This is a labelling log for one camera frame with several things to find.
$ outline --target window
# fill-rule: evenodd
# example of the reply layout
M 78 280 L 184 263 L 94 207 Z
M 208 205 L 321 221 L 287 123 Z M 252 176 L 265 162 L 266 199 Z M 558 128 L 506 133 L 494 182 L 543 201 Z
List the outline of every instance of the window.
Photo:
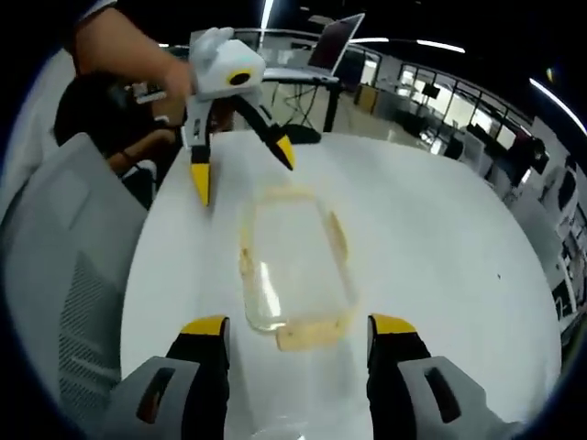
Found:
M 461 90 L 462 94 L 469 96 L 473 100 L 474 104 L 479 100 L 479 97 L 481 96 L 481 92 L 478 89 L 476 89 L 475 87 L 471 87 L 465 82 L 459 81 L 458 88 L 459 90 Z
M 497 142 L 502 144 L 505 149 L 509 149 L 514 145 L 515 141 L 515 133 L 510 130 L 507 126 L 502 126 L 502 129 L 499 131 L 499 135 L 497 135 Z
M 235 32 L 235 37 L 245 43 L 253 50 L 257 50 L 258 42 L 259 42 L 259 33 L 258 32 Z
M 436 98 L 428 97 L 426 105 L 434 116 L 442 119 L 449 108 L 450 97 L 455 87 L 455 80 L 448 76 L 437 75 L 434 86 L 439 89 L 438 96 Z
M 461 89 L 459 83 L 458 88 L 455 90 L 455 94 L 452 97 L 452 103 L 450 103 L 449 110 L 445 117 L 445 124 L 455 127 L 457 129 L 465 128 L 473 116 L 475 110 L 475 101 L 479 99 L 477 96 L 464 91 Z
M 400 84 L 412 86 L 414 84 L 414 77 L 415 67 L 404 66 L 404 71 L 402 71 L 402 77 L 400 78 Z
M 365 60 L 363 73 L 360 75 L 360 83 L 372 85 L 375 72 L 377 72 L 377 62 L 369 59 Z
M 507 118 L 510 119 L 516 127 L 520 127 L 520 130 L 525 132 L 527 135 L 531 135 L 530 127 L 532 127 L 532 124 L 528 123 L 518 113 L 516 113 L 510 109 L 510 111 L 507 112 Z
M 473 119 L 471 120 L 472 126 L 479 126 L 481 127 L 485 133 L 490 134 L 492 130 L 493 119 L 483 112 L 480 108 L 475 110 L 475 114 L 473 115 Z
M 499 113 L 501 113 L 503 115 L 505 114 L 505 105 L 503 105 L 501 102 L 497 101 L 495 98 L 493 98 L 489 94 L 484 93 L 482 95 L 481 99 L 484 103 L 486 103 L 490 107 L 493 107 Z
M 422 94 L 424 86 L 434 82 L 434 73 L 432 71 L 425 71 L 424 69 L 418 69 L 417 76 L 414 81 L 414 94 L 412 100 L 419 103 L 425 104 L 428 98 L 425 94 Z
M 277 50 L 277 62 L 279 64 L 287 64 L 291 58 L 294 57 L 293 50 Z

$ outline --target table leg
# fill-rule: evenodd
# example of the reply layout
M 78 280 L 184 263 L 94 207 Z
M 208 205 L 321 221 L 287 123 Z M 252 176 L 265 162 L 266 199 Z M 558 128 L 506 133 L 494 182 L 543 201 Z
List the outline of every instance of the table leg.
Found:
M 327 89 L 330 91 L 330 96 L 328 97 L 327 117 L 324 119 L 324 133 L 330 133 L 332 131 L 334 118 L 337 115 L 338 98 L 342 92 L 340 86 L 327 87 Z

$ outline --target ceiling light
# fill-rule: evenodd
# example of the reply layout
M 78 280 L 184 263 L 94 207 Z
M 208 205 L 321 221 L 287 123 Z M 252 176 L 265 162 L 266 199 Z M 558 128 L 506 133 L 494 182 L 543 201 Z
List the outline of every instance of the ceiling light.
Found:
M 423 46 L 432 46 L 433 48 L 454 50 L 455 52 L 465 53 L 465 49 L 459 48 L 457 46 L 451 46 L 449 44 L 436 43 L 435 41 L 426 41 L 425 39 L 417 39 L 416 42 Z
M 273 8 L 273 0 L 265 0 L 265 6 L 263 7 L 263 17 L 260 20 L 260 28 L 265 30 L 267 23 L 269 23 L 269 16 L 271 15 L 271 9 Z
M 389 43 L 386 37 L 353 38 L 350 43 Z
M 570 119 L 572 119 L 572 122 L 574 122 L 577 125 L 577 127 L 583 132 L 583 134 L 585 136 L 587 136 L 587 129 L 585 129 L 585 126 L 582 124 L 581 120 L 577 117 L 577 115 L 572 113 L 572 111 L 565 105 L 565 103 L 563 103 L 553 92 L 551 92 L 549 89 L 547 89 L 540 82 L 530 78 L 530 83 L 534 87 L 536 87 L 540 92 L 545 94 L 554 104 L 556 104 L 560 108 L 562 108 L 562 110 L 567 115 L 569 115 Z

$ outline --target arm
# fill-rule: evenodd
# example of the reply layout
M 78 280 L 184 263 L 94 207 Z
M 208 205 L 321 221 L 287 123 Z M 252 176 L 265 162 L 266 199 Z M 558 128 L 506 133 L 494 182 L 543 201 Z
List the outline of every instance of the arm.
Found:
M 111 72 L 163 86 L 170 95 L 192 92 L 189 65 L 147 37 L 112 7 L 77 29 L 74 50 L 80 73 Z
M 126 148 L 124 153 L 117 153 L 108 158 L 108 165 L 115 174 L 125 174 L 137 162 L 146 159 L 152 149 L 161 144 L 172 144 L 174 141 L 175 134 L 172 131 L 165 129 L 155 130 L 139 142 Z

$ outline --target transparent plastic tray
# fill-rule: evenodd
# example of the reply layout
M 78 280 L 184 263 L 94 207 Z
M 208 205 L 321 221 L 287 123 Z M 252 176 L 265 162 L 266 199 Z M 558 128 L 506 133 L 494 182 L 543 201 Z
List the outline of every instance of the transparent plastic tray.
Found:
M 270 189 L 247 206 L 240 272 L 257 330 L 295 351 L 336 342 L 358 302 L 336 215 L 305 190 Z

